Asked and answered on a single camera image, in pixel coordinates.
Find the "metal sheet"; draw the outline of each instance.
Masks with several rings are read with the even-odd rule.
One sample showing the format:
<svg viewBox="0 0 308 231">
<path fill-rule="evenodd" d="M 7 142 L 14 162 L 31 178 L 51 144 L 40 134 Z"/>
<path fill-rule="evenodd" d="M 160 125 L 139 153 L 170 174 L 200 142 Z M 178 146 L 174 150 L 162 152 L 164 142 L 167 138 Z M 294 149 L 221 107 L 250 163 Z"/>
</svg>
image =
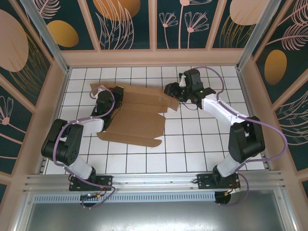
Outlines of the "metal sheet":
<svg viewBox="0 0 308 231">
<path fill-rule="evenodd" d="M 237 193 L 231 200 L 240 199 L 243 193 Z M 213 202 L 109 203 L 94 210 L 83 210 L 78 204 L 34 204 L 27 230 L 280 231 L 284 228 L 273 192 L 253 191 L 242 205 L 228 208 Z"/>
</svg>

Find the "white tiled surface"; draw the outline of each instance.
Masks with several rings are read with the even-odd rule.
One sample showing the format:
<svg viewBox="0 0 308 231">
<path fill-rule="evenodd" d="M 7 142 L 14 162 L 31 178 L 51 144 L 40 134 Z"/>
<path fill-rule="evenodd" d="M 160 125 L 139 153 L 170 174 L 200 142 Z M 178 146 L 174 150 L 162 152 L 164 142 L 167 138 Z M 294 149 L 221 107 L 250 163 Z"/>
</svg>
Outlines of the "white tiled surface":
<svg viewBox="0 0 308 231">
<path fill-rule="evenodd" d="M 221 99 L 239 112 L 248 115 L 240 83 L 233 66 L 211 66 L 224 76 L 226 91 Z M 147 87 L 162 88 L 177 82 L 179 73 L 190 66 L 77 68 L 72 70 L 60 118 L 74 120 L 89 116 L 95 100 L 89 97 L 90 83 L 106 80 Z M 221 82 L 212 71 L 200 69 L 204 87 L 221 89 Z M 165 135 L 155 147 L 142 147 L 100 140 L 96 134 L 83 137 L 80 156 L 98 174 L 162 173 L 211 171 L 228 154 L 230 127 L 211 114 L 195 110 L 196 105 L 180 105 L 178 111 L 168 109 Z M 261 170 L 261 162 L 248 163 L 242 170 Z M 45 174 L 64 174 L 61 167 L 47 161 Z"/>
</svg>

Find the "feather leaf illustration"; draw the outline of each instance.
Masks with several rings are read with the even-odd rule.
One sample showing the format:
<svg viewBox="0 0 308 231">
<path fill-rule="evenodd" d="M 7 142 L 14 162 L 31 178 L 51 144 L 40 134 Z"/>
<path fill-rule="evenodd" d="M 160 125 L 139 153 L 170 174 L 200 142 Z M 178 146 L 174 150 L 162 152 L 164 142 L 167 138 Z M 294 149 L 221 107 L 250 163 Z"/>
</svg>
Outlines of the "feather leaf illustration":
<svg viewBox="0 0 308 231">
<path fill-rule="evenodd" d="M 97 3 L 105 15 L 101 17 L 96 13 L 101 25 L 99 39 L 101 48 L 103 50 L 130 49 L 134 42 L 134 26 L 128 10 L 123 8 L 119 1 L 118 7 L 111 0 L 105 2 L 98 0 Z"/>
<path fill-rule="evenodd" d="M 283 34 L 282 38 L 268 42 L 266 45 L 281 41 L 285 50 L 297 50 L 305 46 L 308 42 L 308 24 L 289 26 Z"/>
<path fill-rule="evenodd" d="M 308 22 L 308 0 L 298 0 L 291 14 L 292 20 L 297 25 L 307 24 Z"/>
<path fill-rule="evenodd" d="M 280 106 L 276 115 L 289 145 L 308 143 L 308 91 L 297 100 Z"/>
<path fill-rule="evenodd" d="M 42 18 L 52 19 L 60 9 L 59 0 L 34 0 Z"/>
</svg>

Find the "flattened cardboard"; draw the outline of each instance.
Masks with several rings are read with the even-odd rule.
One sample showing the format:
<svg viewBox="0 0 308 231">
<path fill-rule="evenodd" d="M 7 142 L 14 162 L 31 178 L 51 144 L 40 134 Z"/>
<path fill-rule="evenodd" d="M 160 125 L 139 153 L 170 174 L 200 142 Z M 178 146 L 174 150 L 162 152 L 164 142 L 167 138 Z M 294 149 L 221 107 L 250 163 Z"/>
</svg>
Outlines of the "flattened cardboard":
<svg viewBox="0 0 308 231">
<path fill-rule="evenodd" d="M 108 129 L 97 136 L 105 141 L 148 147 L 160 145 L 162 141 L 155 138 L 164 135 L 166 118 L 158 113 L 167 112 L 168 107 L 177 111 L 179 102 L 161 89 L 107 82 L 90 84 L 92 89 L 101 85 L 123 87 L 124 97 L 122 107 L 114 111 L 115 117 Z"/>
</svg>

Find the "robotic arm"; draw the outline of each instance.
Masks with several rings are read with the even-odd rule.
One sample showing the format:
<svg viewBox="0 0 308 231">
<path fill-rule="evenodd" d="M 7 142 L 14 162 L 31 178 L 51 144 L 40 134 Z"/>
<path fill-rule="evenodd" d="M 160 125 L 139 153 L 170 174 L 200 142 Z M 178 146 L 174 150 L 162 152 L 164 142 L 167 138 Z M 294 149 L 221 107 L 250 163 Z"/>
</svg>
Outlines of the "robotic arm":
<svg viewBox="0 0 308 231">
<path fill-rule="evenodd" d="M 69 125 L 62 134 L 56 149 L 56 161 L 58 164 L 63 164 L 74 175 L 77 175 L 80 178 L 93 184 L 101 182 L 100 179 L 96 177 L 95 169 L 89 166 L 79 156 L 80 143 L 83 136 L 90 135 L 91 133 L 105 131 L 112 122 L 113 112 L 115 109 L 121 107 L 124 89 L 120 86 L 117 86 L 113 89 L 110 89 L 110 91 L 112 92 L 114 99 L 109 91 L 98 89 L 98 93 L 95 95 L 96 106 L 93 108 L 91 117 Z M 92 116 L 100 116 L 108 112 L 113 103 L 115 103 L 115 106 L 109 114 L 101 118 L 92 118 Z M 54 121 L 41 148 L 41 154 L 44 157 L 53 160 L 53 150 L 55 148 L 56 139 L 59 136 L 62 128 L 67 123 L 68 121 L 62 119 L 56 119 Z M 86 185 L 81 181 L 78 182 L 78 185 L 83 185 L 84 188 L 87 188 L 87 190 L 98 189 L 97 187 Z"/>
<path fill-rule="evenodd" d="M 191 100 L 200 109 L 230 126 L 230 154 L 213 169 L 213 179 L 215 184 L 219 185 L 221 180 L 232 175 L 241 163 L 265 149 L 262 127 L 257 123 L 240 119 L 238 116 L 247 116 L 240 114 L 221 99 L 217 100 L 216 92 L 211 88 L 204 89 L 198 70 L 185 71 L 180 77 L 180 83 L 166 85 L 165 94 L 184 103 Z"/>
</svg>

